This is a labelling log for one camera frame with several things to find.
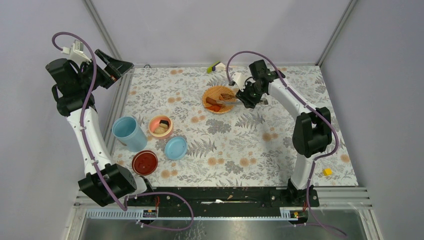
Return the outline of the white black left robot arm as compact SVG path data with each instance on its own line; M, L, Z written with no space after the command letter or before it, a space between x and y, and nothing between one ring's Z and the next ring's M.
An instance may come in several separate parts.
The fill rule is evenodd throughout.
M101 207L129 194L136 194L144 206L152 204L155 192L146 180L136 181L130 170L111 162L90 92L91 86L108 89L133 68L133 63L97 49L95 54L106 64L101 69L82 50L62 47L61 51L68 57L56 59L45 68L56 82L52 87L56 108L72 127L82 153L85 177L78 181L79 189Z

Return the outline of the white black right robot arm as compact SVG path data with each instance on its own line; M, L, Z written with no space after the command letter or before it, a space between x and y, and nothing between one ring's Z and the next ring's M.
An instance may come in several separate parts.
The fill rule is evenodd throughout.
M276 67L270 70L264 60L249 65L250 77L236 72L227 74L229 85L237 86L236 98L245 108L253 109L263 95L276 99L294 120L292 143L297 159L289 183L294 187L287 191L287 201L293 206L301 205L306 199L312 181L315 161L325 156L328 145L339 143L336 130L331 124L331 112L326 107L318 108L300 95Z

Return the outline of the beige steamed bun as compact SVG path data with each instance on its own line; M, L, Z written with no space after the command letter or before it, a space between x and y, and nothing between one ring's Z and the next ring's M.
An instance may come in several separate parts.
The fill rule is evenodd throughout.
M157 127L154 131L153 131L153 133L154 133L155 135L163 135L163 134L165 134L167 131L168 131L168 129L165 129L165 128L162 128L162 127L158 126L158 127Z

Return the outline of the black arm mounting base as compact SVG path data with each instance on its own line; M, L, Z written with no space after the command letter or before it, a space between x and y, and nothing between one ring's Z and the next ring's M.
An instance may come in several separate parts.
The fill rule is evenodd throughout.
M155 187L130 199L130 207L153 207L159 217L269 218L283 210L305 212L320 206L317 191L289 187Z

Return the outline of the metal serving tongs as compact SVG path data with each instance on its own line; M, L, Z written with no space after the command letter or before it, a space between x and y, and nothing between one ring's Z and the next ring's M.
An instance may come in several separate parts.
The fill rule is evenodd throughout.
M262 98L258 103L248 103L247 105L244 104L240 99L238 99L235 95L232 94L228 94L228 93L221 93L220 95L222 95L224 98L227 98L228 101L221 101L221 100L216 100L218 102L219 105L240 105L240 106L244 106L245 108L255 108L257 105L268 105L269 102L266 98Z

